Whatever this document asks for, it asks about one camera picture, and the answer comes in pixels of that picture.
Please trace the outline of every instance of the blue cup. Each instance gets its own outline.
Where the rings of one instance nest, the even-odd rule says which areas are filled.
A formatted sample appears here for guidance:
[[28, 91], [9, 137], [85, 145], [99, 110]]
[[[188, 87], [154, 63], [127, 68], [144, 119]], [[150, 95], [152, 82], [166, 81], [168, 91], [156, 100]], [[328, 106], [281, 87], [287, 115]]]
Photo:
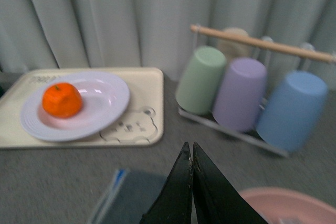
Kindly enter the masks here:
[[256, 131], [268, 144], [293, 152], [308, 139], [323, 110], [327, 85], [317, 76], [294, 71], [271, 94]]

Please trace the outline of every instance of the green cup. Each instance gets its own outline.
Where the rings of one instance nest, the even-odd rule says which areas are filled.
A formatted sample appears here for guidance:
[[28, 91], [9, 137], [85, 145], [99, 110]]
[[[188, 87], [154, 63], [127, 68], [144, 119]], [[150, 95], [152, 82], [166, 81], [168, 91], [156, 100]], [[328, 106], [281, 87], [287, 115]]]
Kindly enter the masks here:
[[195, 50], [176, 90], [176, 100], [185, 111], [204, 115], [211, 111], [224, 68], [225, 56], [216, 48]]

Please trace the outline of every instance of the white plate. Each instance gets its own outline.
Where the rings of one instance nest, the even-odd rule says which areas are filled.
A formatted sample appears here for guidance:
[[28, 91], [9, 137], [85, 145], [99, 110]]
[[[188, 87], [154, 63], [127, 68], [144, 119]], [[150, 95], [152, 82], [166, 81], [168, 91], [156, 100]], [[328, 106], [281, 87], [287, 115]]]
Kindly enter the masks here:
[[[41, 105], [45, 90], [57, 82], [71, 83], [82, 96], [82, 109], [67, 119], [49, 115]], [[26, 132], [41, 140], [77, 140], [112, 124], [125, 111], [129, 100], [130, 90], [120, 77], [107, 72], [79, 72], [57, 78], [33, 93], [22, 107], [20, 121]]]

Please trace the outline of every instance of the gray carpet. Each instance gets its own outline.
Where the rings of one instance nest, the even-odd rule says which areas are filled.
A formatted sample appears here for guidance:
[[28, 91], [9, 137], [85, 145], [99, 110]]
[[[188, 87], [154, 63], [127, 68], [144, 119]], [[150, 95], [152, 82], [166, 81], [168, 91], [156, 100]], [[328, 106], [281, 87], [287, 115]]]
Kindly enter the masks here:
[[86, 223], [119, 168], [167, 176], [185, 141], [197, 141], [237, 190], [278, 186], [336, 207], [336, 92], [308, 143], [291, 158], [182, 118], [165, 78], [164, 135], [143, 148], [0, 150], [0, 223]]

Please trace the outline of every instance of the purple cup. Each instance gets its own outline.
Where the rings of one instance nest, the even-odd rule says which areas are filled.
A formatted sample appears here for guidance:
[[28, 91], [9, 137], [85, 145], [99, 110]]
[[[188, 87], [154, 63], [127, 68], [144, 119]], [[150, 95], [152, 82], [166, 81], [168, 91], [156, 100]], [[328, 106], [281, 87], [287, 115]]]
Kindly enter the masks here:
[[267, 71], [259, 61], [246, 57], [232, 61], [213, 106], [216, 122], [239, 132], [252, 130], [260, 114], [266, 82]]

